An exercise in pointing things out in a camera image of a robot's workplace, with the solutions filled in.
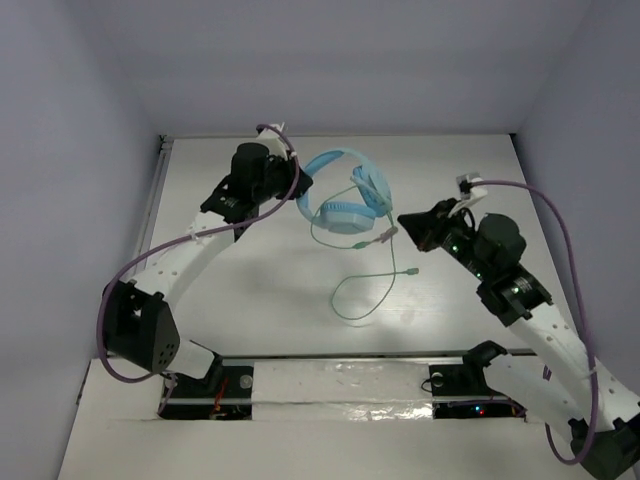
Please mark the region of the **light blue headphones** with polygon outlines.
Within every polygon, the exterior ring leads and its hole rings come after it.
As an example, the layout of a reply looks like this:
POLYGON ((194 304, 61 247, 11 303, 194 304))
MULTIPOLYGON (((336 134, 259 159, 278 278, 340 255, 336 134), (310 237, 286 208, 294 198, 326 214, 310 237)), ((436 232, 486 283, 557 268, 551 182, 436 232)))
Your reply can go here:
POLYGON ((358 235, 373 229, 378 219, 393 210, 392 192, 383 172, 363 153, 351 148, 324 151, 310 160, 303 172, 314 179, 323 169, 348 157, 357 161, 349 186, 312 209, 308 189, 296 200, 299 213, 311 227, 337 235, 358 235))

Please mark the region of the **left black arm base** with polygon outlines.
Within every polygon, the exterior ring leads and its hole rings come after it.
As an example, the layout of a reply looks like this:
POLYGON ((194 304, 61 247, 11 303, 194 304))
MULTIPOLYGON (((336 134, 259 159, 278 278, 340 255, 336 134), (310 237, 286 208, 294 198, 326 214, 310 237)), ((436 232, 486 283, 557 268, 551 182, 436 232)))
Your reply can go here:
POLYGON ((220 364, 212 382, 183 374, 165 377, 158 416, 164 420, 251 420, 254 364, 220 364))

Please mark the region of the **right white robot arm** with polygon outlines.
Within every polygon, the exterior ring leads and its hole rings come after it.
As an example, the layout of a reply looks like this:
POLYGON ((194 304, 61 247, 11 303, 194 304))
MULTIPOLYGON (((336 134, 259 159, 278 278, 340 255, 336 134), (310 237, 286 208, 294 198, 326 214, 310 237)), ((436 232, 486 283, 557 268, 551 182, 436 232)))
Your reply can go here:
POLYGON ((638 463, 638 394, 589 356, 551 294, 521 265, 527 243, 516 222, 496 213, 476 221, 455 199, 398 222, 418 250, 442 249, 473 274, 483 306, 551 373, 530 375, 503 347, 485 341, 463 356, 465 387, 498 391, 542 419, 595 479, 617 479, 638 463))

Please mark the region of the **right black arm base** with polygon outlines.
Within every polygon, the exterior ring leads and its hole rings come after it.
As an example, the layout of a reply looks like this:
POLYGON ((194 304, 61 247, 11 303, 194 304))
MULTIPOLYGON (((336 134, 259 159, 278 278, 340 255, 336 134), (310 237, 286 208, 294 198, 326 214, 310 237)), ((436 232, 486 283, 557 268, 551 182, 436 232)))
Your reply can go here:
POLYGON ((484 370, 508 351, 494 341, 468 350, 460 363, 429 366, 420 389, 431 395, 436 419, 526 418, 526 409, 510 397, 492 390, 484 370))

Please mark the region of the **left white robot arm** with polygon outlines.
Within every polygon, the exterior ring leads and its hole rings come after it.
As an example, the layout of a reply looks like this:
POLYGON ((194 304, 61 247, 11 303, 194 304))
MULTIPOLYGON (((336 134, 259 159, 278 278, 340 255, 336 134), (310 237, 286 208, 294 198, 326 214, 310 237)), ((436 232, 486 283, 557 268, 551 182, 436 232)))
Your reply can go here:
POLYGON ((222 382, 222 359, 181 337, 174 310, 212 260, 264 219, 262 204, 272 199, 284 204, 311 183, 288 140, 240 144, 230 173, 203 201, 187 232, 146 252, 150 264, 130 280, 118 273, 105 288, 97 340, 110 375, 129 380, 109 364, 107 356, 114 353, 145 370, 147 378, 175 375, 200 394, 215 392, 222 382))

